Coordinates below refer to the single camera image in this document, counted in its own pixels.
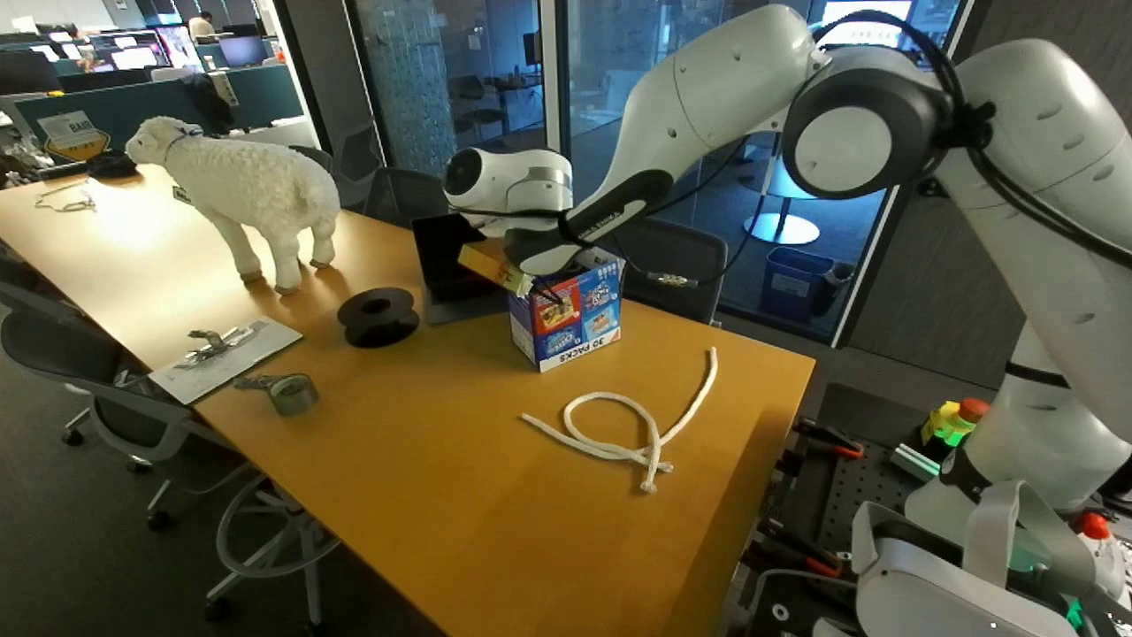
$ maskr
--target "colorful box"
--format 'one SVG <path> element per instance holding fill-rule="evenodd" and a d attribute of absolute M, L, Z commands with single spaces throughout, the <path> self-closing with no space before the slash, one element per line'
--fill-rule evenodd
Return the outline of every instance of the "colorful box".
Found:
<path fill-rule="evenodd" d="M 592 247 L 579 273 L 509 295 L 509 334 L 539 373 L 624 336 L 624 260 Z"/>

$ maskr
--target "coiled white cable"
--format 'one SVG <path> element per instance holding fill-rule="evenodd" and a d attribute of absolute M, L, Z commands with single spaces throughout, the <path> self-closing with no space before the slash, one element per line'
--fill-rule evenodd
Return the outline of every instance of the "coiled white cable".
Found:
<path fill-rule="evenodd" d="M 706 400 L 706 393 L 715 385 L 715 377 L 718 377 L 718 352 L 706 348 L 704 384 L 702 384 L 698 395 L 687 405 L 683 419 L 664 437 L 663 437 L 657 419 L 644 405 L 636 405 L 624 393 L 584 393 L 584 395 L 568 400 L 564 408 L 565 433 L 534 419 L 534 415 L 520 415 L 520 423 L 534 425 L 539 433 L 553 437 L 554 443 L 564 443 L 578 453 L 588 453 L 588 457 L 597 457 L 608 465 L 640 465 L 644 466 L 640 491 L 653 491 L 657 476 L 673 472 L 673 465 L 663 460 L 664 445 L 698 419 L 702 405 Z M 617 443 L 602 443 L 602 439 L 584 437 L 574 423 L 574 411 L 579 411 L 584 405 L 593 405 L 593 400 L 624 405 L 625 411 L 634 411 L 636 423 L 644 423 L 647 445 L 631 448 L 631 445 L 617 445 Z"/>

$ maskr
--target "white sheep statue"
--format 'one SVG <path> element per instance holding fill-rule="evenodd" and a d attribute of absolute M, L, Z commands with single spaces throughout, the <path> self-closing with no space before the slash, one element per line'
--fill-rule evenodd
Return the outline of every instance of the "white sheep statue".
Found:
<path fill-rule="evenodd" d="M 245 279 L 263 277 L 245 227 L 256 227 L 277 261 L 277 290 L 301 285 L 297 233 L 311 227 L 311 261 L 332 261 L 338 190 L 307 157 L 242 138 L 204 138 L 203 126 L 149 117 L 127 142 L 133 164 L 160 164 L 185 198 L 218 230 Z"/>

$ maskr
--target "black tape roll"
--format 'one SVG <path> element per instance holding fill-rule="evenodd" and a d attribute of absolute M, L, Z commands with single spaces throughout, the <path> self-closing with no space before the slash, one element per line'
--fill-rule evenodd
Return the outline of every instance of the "black tape roll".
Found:
<path fill-rule="evenodd" d="M 414 295 L 399 287 L 355 295 L 338 308 L 338 323 L 355 348 L 396 343 L 419 328 Z"/>

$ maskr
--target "wooden table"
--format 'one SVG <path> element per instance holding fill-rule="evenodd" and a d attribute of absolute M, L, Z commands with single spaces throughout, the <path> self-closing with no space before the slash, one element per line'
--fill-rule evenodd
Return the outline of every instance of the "wooden table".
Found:
<path fill-rule="evenodd" d="M 422 273 L 406 230 L 342 211 L 335 268 L 277 299 L 245 287 L 215 230 L 171 180 L 84 183 L 95 211 L 35 210 L 44 183 L 0 194 L 0 237 L 137 361 L 166 365 L 186 328 L 259 316 L 304 334 L 264 373 L 307 373 L 322 405 L 279 419 L 263 393 L 218 388 L 198 415 L 307 506 L 447 633 L 712 633 L 811 358 L 625 301 L 625 336 L 554 373 L 531 373 L 503 316 L 355 352 L 335 308 Z M 617 388 L 676 423 L 718 348 L 702 419 L 664 448 L 653 496 L 636 466 L 597 465 L 515 423 Z M 611 408 L 593 437 L 636 443 Z"/>

